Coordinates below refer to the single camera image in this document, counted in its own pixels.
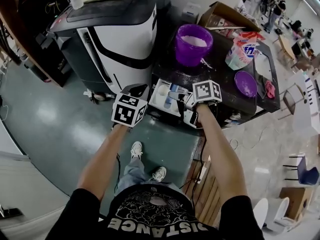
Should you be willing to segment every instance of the hand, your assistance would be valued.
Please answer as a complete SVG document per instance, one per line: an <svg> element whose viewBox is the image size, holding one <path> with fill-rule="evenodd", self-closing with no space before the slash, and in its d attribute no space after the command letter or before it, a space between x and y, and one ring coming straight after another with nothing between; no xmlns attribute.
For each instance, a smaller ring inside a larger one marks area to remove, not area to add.
<svg viewBox="0 0 320 240"><path fill-rule="evenodd" d="M204 121L206 120L206 118L208 118L208 116L212 117L213 115L206 103L199 103L196 107L196 112L198 113L198 122L200 124L204 123Z"/></svg>

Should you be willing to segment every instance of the shoe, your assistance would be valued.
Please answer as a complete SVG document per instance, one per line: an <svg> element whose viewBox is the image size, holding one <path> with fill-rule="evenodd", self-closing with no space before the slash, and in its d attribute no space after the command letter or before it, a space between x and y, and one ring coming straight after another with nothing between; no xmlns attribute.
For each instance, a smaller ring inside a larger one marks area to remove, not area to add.
<svg viewBox="0 0 320 240"><path fill-rule="evenodd" d="M157 182L162 182L166 177L167 169L163 166L159 167L155 173L152 174L152 179L156 180Z"/></svg>
<svg viewBox="0 0 320 240"><path fill-rule="evenodd" d="M139 160L141 160L142 154L142 143L140 141L136 141L133 143L131 148L131 159L139 158Z"/></svg>

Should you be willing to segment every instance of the electrical cord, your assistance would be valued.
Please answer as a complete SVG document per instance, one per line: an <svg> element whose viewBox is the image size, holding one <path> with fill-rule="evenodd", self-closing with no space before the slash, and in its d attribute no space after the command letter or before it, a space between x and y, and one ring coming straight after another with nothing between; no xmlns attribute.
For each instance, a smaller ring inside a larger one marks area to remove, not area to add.
<svg viewBox="0 0 320 240"><path fill-rule="evenodd" d="M48 2L44 8L44 11L46 14L49 14L51 12L51 7L53 7L53 13L56 14L56 9L55 6L57 7L57 9L59 10L59 12L61 12L59 6L58 6L58 2Z"/></svg>
<svg viewBox="0 0 320 240"><path fill-rule="evenodd" d="M190 179L188 182L184 183L181 187L179 187L179 189L182 189L185 185L189 184L192 181L196 181L196 180L197 180L196 178Z"/></svg>
<svg viewBox="0 0 320 240"><path fill-rule="evenodd" d="M202 169L203 169L203 167L204 167L204 162L202 161L202 155L203 155L203 152L204 152L206 143L207 143L207 139L204 140L204 143L203 143L203 146L202 146L202 149L201 149L201 153L200 153L200 163L201 163L201 167L200 167L200 171L199 171L199 174L198 174L198 178L196 179L196 182L195 182L195 184L194 184L194 186L193 186L193 189L192 189L191 200L192 200L192 207L193 207L193 211L194 211L194 212L196 212L196 205L195 205L195 199L194 199L195 190L196 190L196 188L197 188L198 182L200 181L201 172L202 172Z"/></svg>
<svg viewBox="0 0 320 240"><path fill-rule="evenodd" d="M260 134L260 137L259 137L259 140L258 140L258 142L256 143L256 144L254 144L254 146L253 147L251 147L251 148L247 148L245 145L239 145L239 141L237 141L236 139L234 139L234 138L232 138L230 141L229 141L229 144L230 144L230 146L233 148L233 150L235 151L237 148L239 148L239 147L245 147L246 149L248 149L248 150L252 150L256 145L258 145L258 143L260 142L260 140L261 140L261 138L262 138L262 135L263 135L263 133L264 133L264 131L268 128L269 126L267 126L266 128L264 128L263 130L262 130L262 132L261 132L261 134ZM236 141L236 146L232 146L231 145L231 142L232 141Z"/></svg>
<svg viewBox="0 0 320 240"><path fill-rule="evenodd" d="M216 103L216 115L215 115L215 119L217 120L218 118L218 103Z"/></svg>
<svg viewBox="0 0 320 240"><path fill-rule="evenodd" d="M2 105L2 107L6 107L6 115L5 115L5 118L4 119L1 119L1 121L4 121L7 119L7 116L8 116L8 113L9 113L9 107L7 105Z"/></svg>
<svg viewBox="0 0 320 240"><path fill-rule="evenodd" d="M114 193L116 193L116 190L118 189L118 184L119 184L119 181L120 181L121 163L120 163L119 154L116 154L116 160L118 161L118 178L117 178L116 184L114 186Z"/></svg>

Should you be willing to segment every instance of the cable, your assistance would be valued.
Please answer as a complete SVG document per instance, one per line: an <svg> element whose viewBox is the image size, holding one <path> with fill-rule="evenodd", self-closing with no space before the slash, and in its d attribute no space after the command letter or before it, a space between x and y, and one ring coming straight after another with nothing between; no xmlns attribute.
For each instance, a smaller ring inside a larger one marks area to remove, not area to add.
<svg viewBox="0 0 320 240"><path fill-rule="evenodd" d="M119 154L116 154L116 160L118 161L118 178L116 180L116 184L114 186L114 193L116 193L116 190L118 189L118 184L119 184L119 181L120 181L120 172L121 172L121 163L120 163L120 156Z"/></svg>
<svg viewBox="0 0 320 240"><path fill-rule="evenodd" d="M256 145L258 145L258 143L259 143L260 140L261 140L262 134L264 133L264 131L265 131L268 127L269 127L269 126L267 126L266 128L264 128L264 129L262 130L258 142L257 142L256 144L254 144L254 146L251 147L251 148L247 148L247 147L246 147L245 145L243 145L243 144L242 144L242 145L239 145L239 141L237 141L237 140L234 139L234 138L232 138L232 139L229 141L229 144L230 144L230 146L233 148L234 151L235 151L237 148L239 148L239 147L245 147L247 150L252 150ZM236 141L236 146L235 146L235 147L231 145L231 142L232 142L232 141Z"/></svg>
<svg viewBox="0 0 320 240"><path fill-rule="evenodd" d="M179 187L179 189L182 189L185 185L187 185L187 184L189 184L190 182L195 181L195 180L197 180L197 178L192 178L192 179L190 179L187 183L184 183L181 187Z"/></svg>
<svg viewBox="0 0 320 240"><path fill-rule="evenodd" d="M44 8L44 11L45 11L45 13L46 13L46 14L49 14L49 13L50 13L50 11L51 11L51 8L50 8L50 6L49 6L49 9L50 9L50 10L49 10L49 11L47 11L47 6L48 6L48 4L46 4L46 6L45 6L45 8Z"/></svg>
<svg viewBox="0 0 320 240"><path fill-rule="evenodd" d="M60 10L60 8L59 8L59 6L58 6L57 0L55 0L55 5L56 5L56 7L58 8L59 12L61 12L61 10Z"/></svg>
<svg viewBox="0 0 320 240"><path fill-rule="evenodd" d="M200 163L201 163L201 167L200 167L200 171L199 171L198 178L196 179L196 182L195 182L195 184L194 184L194 186L193 186L193 189L192 189L191 199L192 199L192 206L193 206L193 211L194 211L194 213L196 213L196 205L195 205L194 195L195 195L195 190L196 190L196 188L197 188L198 182L200 181L200 176L201 176L202 169L203 169L203 167L204 167L204 162L202 161L202 155L203 155L203 152L204 152L204 149L205 149L206 142L207 142L207 139L204 140L204 143L203 143L203 146L202 146L202 149L201 149L201 153L200 153Z"/></svg>
<svg viewBox="0 0 320 240"><path fill-rule="evenodd" d="M9 107L7 105L2 105L2 107L6 107L6 115L5 115L5 118L4 119L1 119L1 121L4 121L7 119L7 116L8 116L8 112L9 112Z"/></svg>
<svg viewBox="0 0 320 240"><path fill-rule="evenodd" d="M215 119L217 120L218 118L218 103L216 103L216 115L215 115Z"/></svg>

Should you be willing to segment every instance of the chair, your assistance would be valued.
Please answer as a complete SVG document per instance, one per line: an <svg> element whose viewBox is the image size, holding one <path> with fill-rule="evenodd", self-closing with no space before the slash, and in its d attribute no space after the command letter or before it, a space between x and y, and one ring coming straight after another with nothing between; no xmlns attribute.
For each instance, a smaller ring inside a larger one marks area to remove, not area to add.
<svg viewBox="0 0 320 240"><path fill-rule="evenodd" d="M290 156L290 158L301 158L301 156ZM298 179L296 178L285 178L285 181L299 181L302 185L314 186L317 184L319 179L319 172L316 167L313 167L311 170L307 170L306 157L303 156L299 165L284 165L284 167L294 168L291 171L297 171Z"/></svg>
<svg viewBox="0 0 320 240"><path fill-rule="evenodd" d="M296 87L297 90L298 90L298 95L295 95L293 96L291 93L290 93L290 89L292 89L293 87ZM295 114L295 110L296 110L296 104L298 104L299 102L304 102L304 104L306 104L308 101L307 99L305 98L306 96L306 92L305 91L302 91L302 88L300 86L298 86L296 83L294 83L293 85L291 85L288 89L286 89L285 91L281 92L279 95L283 95L283 99L280 101L280 102L284 102L286 108L282 109L281 111L285 111L285 110L289 110L289 114L286 115L286 116L283 116L281 118L278 118L278 120L282 120L282 119L285 119L291 115L294 115Z"/></svg>

